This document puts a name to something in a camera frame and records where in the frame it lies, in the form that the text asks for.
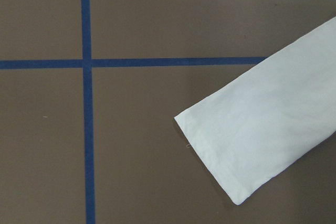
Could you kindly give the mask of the white long-sleeve printed shirt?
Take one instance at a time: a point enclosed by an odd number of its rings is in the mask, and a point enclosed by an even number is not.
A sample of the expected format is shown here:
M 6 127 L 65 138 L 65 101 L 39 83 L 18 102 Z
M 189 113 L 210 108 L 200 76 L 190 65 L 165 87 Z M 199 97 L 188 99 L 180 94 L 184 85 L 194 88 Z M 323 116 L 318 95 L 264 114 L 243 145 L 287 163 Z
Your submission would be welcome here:
M 335 19 L 175 121 L 236 205 L 335 132 Z

